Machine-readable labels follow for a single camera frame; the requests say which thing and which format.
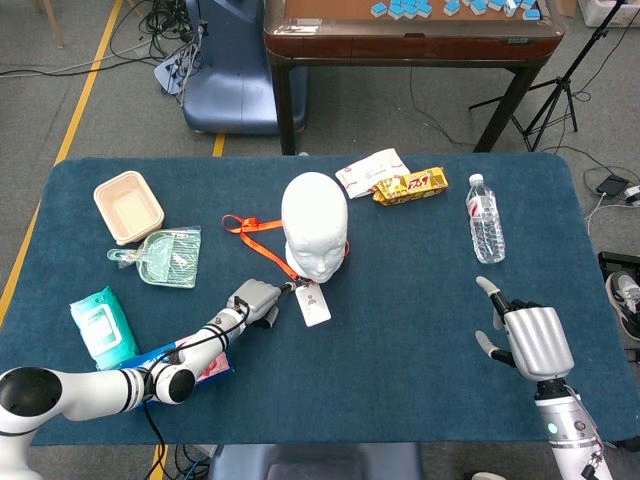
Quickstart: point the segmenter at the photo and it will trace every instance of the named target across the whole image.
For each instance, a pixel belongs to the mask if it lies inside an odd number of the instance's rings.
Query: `orange lanyard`
[[[228,219],[235,220],[240,224],[240,226],[230,227],[229,225],[227,225]],[[300,280],[300,276],[293,271],[293,269],[287,264],[287,262],[282,260],[279,256],[277,256],[267,247],[256,242],[253,238],[247,235],[247,233],[262,232],[264,230],[273,230],[274,228],[281,228],[282,220],[273,220],[271,222],[260,223],[260,220],[258,220],[258,217],[242,218],[242,217],[239,217],[238,215],[228,214],[222,217],[222,226],[225,228],[227,232],[240,235],[240,239],[249,248],[258,252],[260,255],[267,257],[272,262],[275,262],[276,264],[278,264],[278,266],[282,270],[284,270],[284,273],[286,273],[291,280],[293,280],[294,282],[297,282],[298,280]],[[349,255],[349,248],[350,248],[349,241],[347,240],[347,244],[345,246],[345,251],[344,251],[345,257]]]

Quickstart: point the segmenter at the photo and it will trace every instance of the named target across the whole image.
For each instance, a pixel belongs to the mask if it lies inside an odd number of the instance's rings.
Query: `bottle cap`
[[[476,182],[483,182],[483,181],[484,181],[484,177],[479,173],[474,173],[469,177],[469,185],[473,185]]]

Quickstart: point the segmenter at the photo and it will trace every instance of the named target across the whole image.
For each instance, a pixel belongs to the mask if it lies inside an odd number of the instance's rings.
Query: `table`
[[[289,72],[297,65],[506,68],[513,80],[476,152],[488,152],[564,35],[553,0],[538,0],[542,20],[507,18],[469,7],[452,17],[431,0],[427,19],[374,18],[373,0],[266,0],[264,35],[271,62],[282,153],[295,154]]]
[[[271,330],[248,329],[230,350],[235,373],[201,385],[183,405],[155,405],[167,443],[304,443],[542,440],[535,385],[476,344],[491,333],[486,275],[508,298],[557,308],[580,390],[605,439],[640,433],[640,399],[625,362],[571,176],[546,154],[403,156],[411,170],[443,165],[442,195],[383,207],[348,202],[351,252],[323,287],[333,314],[307,328],[293,297]],[[333,175],[354,157],[67,160],[51,172],[5,324],[0,371],[22,365],[91,371],[69,304],[110,285],[142,352],[197,330],[247,278],[288,277],[220,224],[226,213],[278,218],[297,174]],[[143,283],[106,259],[115,246],[93,189],[125,170],[142,173],[164,225],[200,225],[193,290]],[[470,174],[498,196],[506,259],[474,256],[464,205]],[[281,231],[259,240],[284,254]],[[56,418],[40,444],[154,443],[142,411],[73,423]]]

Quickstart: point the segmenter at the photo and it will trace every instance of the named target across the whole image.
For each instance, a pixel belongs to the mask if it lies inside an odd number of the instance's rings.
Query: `gold snack wrapper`
[[[373,186],[373,200],[382,205],[397,205],[437,195],[448,187],[444,167],[432,167],[409,175],[380,180]]]

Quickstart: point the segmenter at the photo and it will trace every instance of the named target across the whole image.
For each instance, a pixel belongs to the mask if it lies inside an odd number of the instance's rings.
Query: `brown table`
[[[430,0],[427,19],[374,18],[374,0],[265,0],[264,35],[271,63],[280,144],[295,155],[289,71],[299,65],[506,68],[514,74],[476,152],[490,151],[536,75],[564,35],[553,0],[538,0],[540,21],[461,6],[443,12]]]

